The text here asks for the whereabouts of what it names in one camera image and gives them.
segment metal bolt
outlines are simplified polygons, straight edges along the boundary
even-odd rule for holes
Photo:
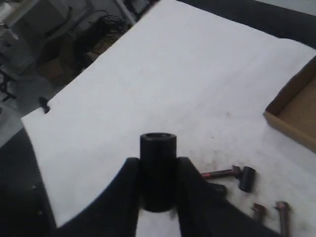
[[[278,210],[280,215],[280,228],[283,237],[290,237],[290,205],[284,201],[277,201],[275,209]]]
[[[267,210],[264,206],[254,203],[252,208],[253,219],[261,224],[263,224],[264,218],[267,214]]]
[[[241,169],[239,166],[235,166],[235,165],[233,165],[232,169],[202,173],[202,176],[205,179],[216,179],[216,178],[230,177],[230,176],[234,176],[235,178],[238,179],[240,175],[241,175]]]

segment black cable bundle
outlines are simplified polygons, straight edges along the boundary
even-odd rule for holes
[[[130,26],[117,16],[109,15],[105,10],[96,12],[104,12],[105,15],[98,18],[96,22],[89,22],[90,27],[82,32],[75,41],[75,56],[79,67],[88,67],[93,60],[87,56],[88,52],[100,54],[98,51],[107,43],[109,46],[116,42],[123,34],[125,34]],[[77,27],[83,20],[75,24],[72,30]]]

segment wall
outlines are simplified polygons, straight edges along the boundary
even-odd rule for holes
[[[316,0],[257,0],[316,16]]]

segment cardboard box edge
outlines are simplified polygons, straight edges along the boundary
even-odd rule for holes
[[[269,126],[316,153],[316,139],[292,127],[268,111],[265,111],[263,116],[265,117]]]

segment black cylinder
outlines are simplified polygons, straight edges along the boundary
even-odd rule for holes
[[[174,206],[177,137],[147,133],[140,137],[140,165],[144,209],[168,211]]]
[[[246,193],[251,193],[253,184],[255,182],[256,170],[245,166],[242,170],[242,175],[239,182],[239,189]]]

